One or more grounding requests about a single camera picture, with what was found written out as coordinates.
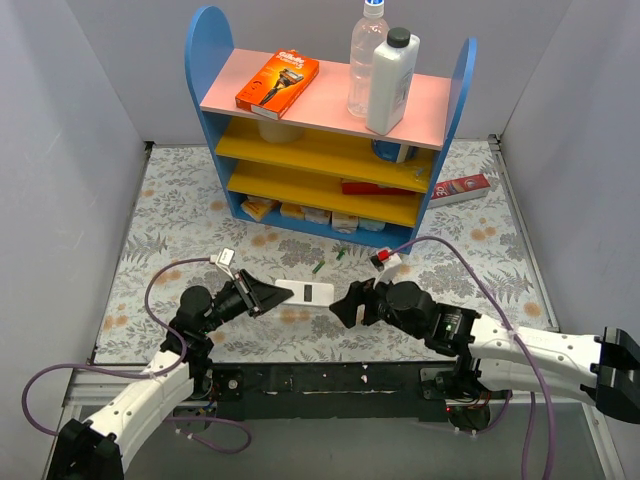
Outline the white remote control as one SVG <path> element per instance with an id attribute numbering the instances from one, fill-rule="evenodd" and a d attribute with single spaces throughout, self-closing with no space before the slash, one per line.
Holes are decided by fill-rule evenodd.
<path id="1" fill-rule="evenodd" d="M 285 304 L 308 307 L 329 307 L 335 300 L 333 284 L 277 279 L 275 285 L 293 292 Z"/>

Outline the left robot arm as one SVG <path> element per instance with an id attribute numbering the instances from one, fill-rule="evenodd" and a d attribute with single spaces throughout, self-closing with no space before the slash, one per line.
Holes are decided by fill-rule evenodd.
<path id="1" fill-rule="evenodd" d="M 208 334 L 242 314 L 257 317 L 294 292 L 261 282 L 244 269 L 216 294 L 187 288 L 159 351 L 109 404 L 60 430 L 49 479 L 122 479 L 133 457 L 182 401 L 205 398 L 214 385 Z"/>

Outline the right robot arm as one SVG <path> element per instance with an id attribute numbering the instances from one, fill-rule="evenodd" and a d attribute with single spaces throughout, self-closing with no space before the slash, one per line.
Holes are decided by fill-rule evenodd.
<path id="1" fill-rule="evenodd" d="M 411 281 L 356 281 L 329 309 L 347 328 L 384 321 L 456 359 L 454 371 L 436 383 L 450 397 L 539 391 L 639 421 L 639 345 L 622 329 L 571 335 L 508 328 L 475 310 L 437 303 Z"/>

